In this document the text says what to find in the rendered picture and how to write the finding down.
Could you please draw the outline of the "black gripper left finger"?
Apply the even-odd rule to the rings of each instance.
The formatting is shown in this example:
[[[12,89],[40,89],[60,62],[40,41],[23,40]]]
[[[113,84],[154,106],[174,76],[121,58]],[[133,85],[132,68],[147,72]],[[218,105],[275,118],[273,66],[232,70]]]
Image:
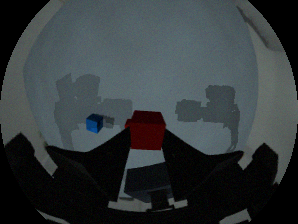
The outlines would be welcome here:
[[[130,127],[88,152],[65,151],[49,145],[45,147],[59,168],[90,181],[109,201],[117,202],[118,193],[130,148]]]

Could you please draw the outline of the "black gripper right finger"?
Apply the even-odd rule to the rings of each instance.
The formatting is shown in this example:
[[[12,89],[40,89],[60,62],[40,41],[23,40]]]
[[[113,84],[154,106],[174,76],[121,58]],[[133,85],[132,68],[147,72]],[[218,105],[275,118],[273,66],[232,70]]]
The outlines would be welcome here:
[[[186,200],[185,196],[200,188],[210,176],[231,167],[231,164],[238,163],[245,153],[234,151],[209,156],[197,151],[197,148],[190,147],[186,141],[182,141],[166,128],[161,148],[165,156],[166,171],[169,172],[174,201]]]

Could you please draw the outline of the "small blue cube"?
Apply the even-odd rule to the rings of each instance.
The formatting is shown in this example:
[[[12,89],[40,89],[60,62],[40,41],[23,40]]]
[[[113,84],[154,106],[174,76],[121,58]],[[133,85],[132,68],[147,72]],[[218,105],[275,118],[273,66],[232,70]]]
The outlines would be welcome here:
[[[89,115],[85,119],[86,131],[98,133],[102,128],[102,117],[98,115]]]

